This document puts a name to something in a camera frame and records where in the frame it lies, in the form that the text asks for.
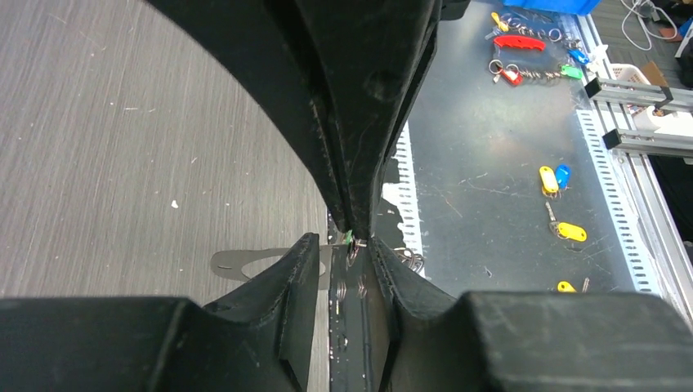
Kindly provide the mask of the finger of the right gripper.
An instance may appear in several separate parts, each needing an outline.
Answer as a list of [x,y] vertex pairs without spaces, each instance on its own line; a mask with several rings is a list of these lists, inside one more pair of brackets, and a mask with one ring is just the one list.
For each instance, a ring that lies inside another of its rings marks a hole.
[[438,1],[300,1],[319,80],[304,159],[342,231],[368,238],[382,165],[435,51]]
[[299,1],[152,1],[261,106],[309,171],[335,225],[352,228],[343,199],[332,100]]

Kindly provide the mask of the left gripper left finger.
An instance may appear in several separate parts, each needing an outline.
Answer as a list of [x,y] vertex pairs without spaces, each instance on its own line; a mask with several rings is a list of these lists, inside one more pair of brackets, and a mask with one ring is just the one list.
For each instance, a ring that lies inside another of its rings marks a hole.
[[1,302],[4,391],[303,391],[320,241],[210,302],[185,297]]

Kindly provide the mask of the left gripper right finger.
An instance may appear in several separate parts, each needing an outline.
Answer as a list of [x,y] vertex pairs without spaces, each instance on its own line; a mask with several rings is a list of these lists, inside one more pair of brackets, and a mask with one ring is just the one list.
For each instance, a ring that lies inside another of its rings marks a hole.
[[369,251],[384,300],[388,391],[689,391],[692,334],[657,296],[466,292]]

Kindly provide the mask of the yellow key tag tray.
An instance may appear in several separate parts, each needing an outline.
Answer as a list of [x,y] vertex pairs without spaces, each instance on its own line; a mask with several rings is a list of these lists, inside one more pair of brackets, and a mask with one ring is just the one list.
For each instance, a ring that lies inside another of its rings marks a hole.
[[544,205],[548,212],[549,229],[558,238],[580,243],[585,242],[588,239],[587,232],[581,226],[558,220],[549,201],[546,201]]
[[578,290],[575,289],[575,287],[571,283],[569,283],[567,281],[560,281],[557,284],[557,291],[558,292],[577,292]]

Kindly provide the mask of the red key tag on tray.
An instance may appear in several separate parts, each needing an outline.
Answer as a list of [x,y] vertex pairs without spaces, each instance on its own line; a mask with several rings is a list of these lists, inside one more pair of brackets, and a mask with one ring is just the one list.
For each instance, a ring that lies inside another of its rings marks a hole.
[[488,70],[493,75],[494,83],[502,79],[509,85],[516,87],[524,81],[518,67],[514,64],[504,65],[500,60],[491,60],[488,64]]

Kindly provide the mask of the yellow key tag on tray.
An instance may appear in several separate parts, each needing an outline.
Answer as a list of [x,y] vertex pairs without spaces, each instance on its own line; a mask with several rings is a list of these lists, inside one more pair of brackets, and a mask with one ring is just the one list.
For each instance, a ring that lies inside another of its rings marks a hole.
[[543,194],[549,198],[555,198],[560,191],[555,172],[548,166],[541,166],[539,168],[539,178]]

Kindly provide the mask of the green key tag on tray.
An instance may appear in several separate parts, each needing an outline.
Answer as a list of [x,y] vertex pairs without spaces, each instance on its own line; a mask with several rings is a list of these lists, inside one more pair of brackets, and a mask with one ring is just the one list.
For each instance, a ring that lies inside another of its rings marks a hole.
[[560,75],[563,78],[582,79],[583,70],[573,65],[562,65],[560,67]]

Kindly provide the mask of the blue plastic bin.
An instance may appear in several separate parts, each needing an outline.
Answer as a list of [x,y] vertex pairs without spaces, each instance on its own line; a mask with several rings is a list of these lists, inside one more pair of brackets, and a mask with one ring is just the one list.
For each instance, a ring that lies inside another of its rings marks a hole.
[[586,16],[601,0],[502,0],[504,6]]

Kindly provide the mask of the small white basket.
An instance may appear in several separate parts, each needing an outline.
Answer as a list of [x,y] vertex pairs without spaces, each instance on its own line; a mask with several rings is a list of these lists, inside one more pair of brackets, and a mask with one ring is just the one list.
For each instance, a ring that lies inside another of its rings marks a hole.
[[610,65],[614,80],[650,85],[646,75],[635,65],[612,63]]

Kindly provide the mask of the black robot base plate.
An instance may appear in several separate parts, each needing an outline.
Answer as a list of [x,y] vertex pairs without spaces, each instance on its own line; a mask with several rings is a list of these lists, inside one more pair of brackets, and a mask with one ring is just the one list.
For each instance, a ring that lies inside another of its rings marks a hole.
[[389,268],[399,261],[376,233],[333,251],[329,288],[329,388],[332,391],[391,391],[399,328]]

